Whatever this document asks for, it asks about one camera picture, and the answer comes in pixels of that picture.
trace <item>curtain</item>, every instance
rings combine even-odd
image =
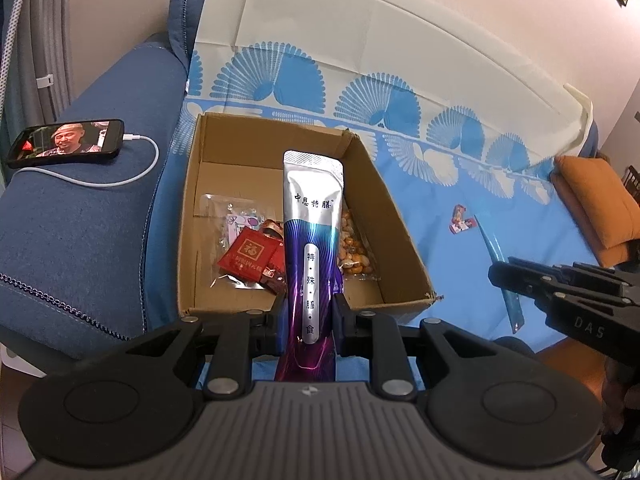
[[[1,0],[3,43],[13,1]],[[67,12],[68,0],[24,0],[22,5],[0,124],[0,193],[10,179],[4,160],[15,138],[27,126],[54,123],[70,103]],[[53,85],[38,88],[37,78],[48,75]]]

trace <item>cardboard box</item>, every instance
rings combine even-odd
[[[338,158],[344,166],[344,195],[354,222],[369,241],[379,281],[345,280],[354,309],[418,313],[436,298],[398,210],[360,139],[347,131],[226,114],[198,118],[187,169],[178,248],[178,307],[207,313],[269,310],[267,290],[237,289],[227,280],[207,286],[210,266],[202,239],[210,224],[198,216],[200,196],[216,194],[255,200],[282,220],[282,157],[287,150]]]

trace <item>orange pillow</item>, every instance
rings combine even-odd
[[[605,248],[640,238],[640,206],[606,161],[559,156],[556,168],[571,187]]]
[[[560,200],[562,200],[574,218],[576,225],[580,228],[582,236],[587,240],[591,251],[598,259],[598,263],[603,267],[612,267],[622,262],[628,262],[631,259],[631,243],[624,242],[606,249],[567,181],[559,173],[552,173],[551,182],[554,184]]]

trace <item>silver purple pouch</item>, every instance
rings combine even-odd
[[[284,154],[284,247],[289,338],[276,380],[333,381],[331,297],[344,178],[340,161]]]

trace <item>wall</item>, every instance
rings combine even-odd
[[[639,111],[640,82],[602,147],[602,151],[609,155],[613,169],[620,176],[623,176],[626,168],[631,165],[640,170],[640,123],[634,117]]]
[[[602,145],[640,78],[640,0],[437,1],[590,96]]]
[[[166,30],[168,6],[169,0],[69,0],[73,94],[137,43]]]

